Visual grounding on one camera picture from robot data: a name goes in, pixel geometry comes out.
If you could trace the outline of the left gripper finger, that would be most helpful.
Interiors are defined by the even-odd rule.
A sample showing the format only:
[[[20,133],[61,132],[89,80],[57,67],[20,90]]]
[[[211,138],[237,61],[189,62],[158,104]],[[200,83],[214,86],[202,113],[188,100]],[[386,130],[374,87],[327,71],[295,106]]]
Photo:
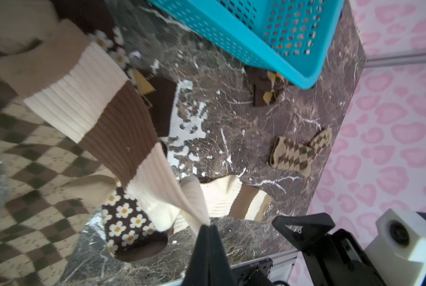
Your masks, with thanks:
[[[236,281],[215,225],[200,228],[183,286],[235,286]]]

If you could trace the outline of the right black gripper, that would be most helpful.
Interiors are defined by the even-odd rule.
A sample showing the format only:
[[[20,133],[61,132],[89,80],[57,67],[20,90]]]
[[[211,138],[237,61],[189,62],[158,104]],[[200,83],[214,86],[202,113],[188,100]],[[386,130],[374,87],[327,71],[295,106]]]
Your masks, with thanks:
[[[315,286],[384,286],[355,237],[335,227],[327,213],[277,216],[272,226],[303,254]]]

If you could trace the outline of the cream brown striped sock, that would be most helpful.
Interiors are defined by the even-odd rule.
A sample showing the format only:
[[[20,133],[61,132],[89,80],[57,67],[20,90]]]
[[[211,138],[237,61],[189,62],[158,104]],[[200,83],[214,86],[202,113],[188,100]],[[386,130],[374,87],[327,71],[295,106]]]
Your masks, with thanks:
[[[179,213],[209,224],[199,187],[183,190],[149,111],[110,56],[64,20],[35,49],[0,58],[0,77],[47,123],[95,156],[138,200],[159,231]]]
[[[210,218],[229,216],[260,222],[273,202],[265,191],[241,182],[236,175],[207,183],[201,183],[195,176],[187,176],[181,180],[180,186],[189,203],[200,212],[200,217],[181,210],[171,228],[175,234],[190,228],[193,235],[197,235],[201,226],[210,225]]]

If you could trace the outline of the dark brown argyle sock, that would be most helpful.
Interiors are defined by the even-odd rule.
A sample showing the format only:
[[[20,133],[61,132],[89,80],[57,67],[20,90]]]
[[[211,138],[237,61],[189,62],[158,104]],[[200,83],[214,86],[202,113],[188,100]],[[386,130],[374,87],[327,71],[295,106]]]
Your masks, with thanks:
[[[255,107],[265,107],[276,102],[286,81],[281,74],[252,66],[246,66],[245,72],[253,85]]]

